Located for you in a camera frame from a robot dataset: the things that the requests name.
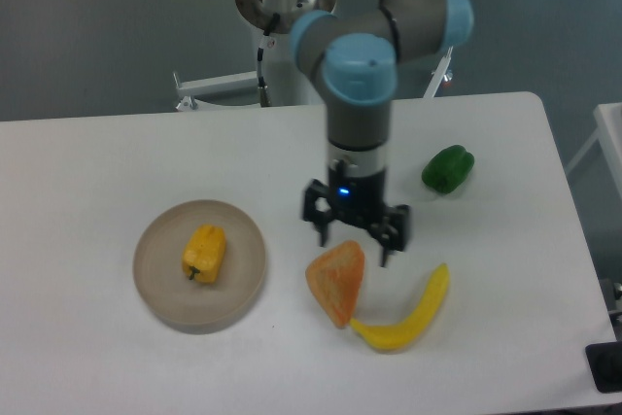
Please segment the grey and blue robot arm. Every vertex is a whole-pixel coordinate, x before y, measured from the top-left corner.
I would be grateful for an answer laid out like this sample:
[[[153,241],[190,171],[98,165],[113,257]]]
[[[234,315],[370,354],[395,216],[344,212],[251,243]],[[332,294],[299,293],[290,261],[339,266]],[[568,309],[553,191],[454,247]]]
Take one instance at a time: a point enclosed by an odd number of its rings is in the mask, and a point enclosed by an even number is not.
[[[397,68],[463,44],[470,0],[378,0],[366,14],[341,19],[320,0],[251,0],[255,26],[286,33],[294,65],[326,105],[325,182],[312,181],[302,217],[322,238],[342,222],[365,230],[384,255],[404,251],[410,209],[384,199]]]

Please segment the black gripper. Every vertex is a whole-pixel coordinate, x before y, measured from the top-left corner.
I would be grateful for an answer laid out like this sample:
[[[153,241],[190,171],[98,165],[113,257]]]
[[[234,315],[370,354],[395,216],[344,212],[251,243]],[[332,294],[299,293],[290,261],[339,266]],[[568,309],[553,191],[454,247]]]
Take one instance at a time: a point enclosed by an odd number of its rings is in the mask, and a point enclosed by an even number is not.
[[[379,243],[381,267],[388,265],[394,252],[404,252],[410,238],[410,207],[386,206],[385,182],[385,170],[365,177],[347,175],[344,161],[328,170],[328,186],[313,179],[303,193],[302,219],[317,230],[320,246],[328,242],[329,225],[340,221],[366,230]]]

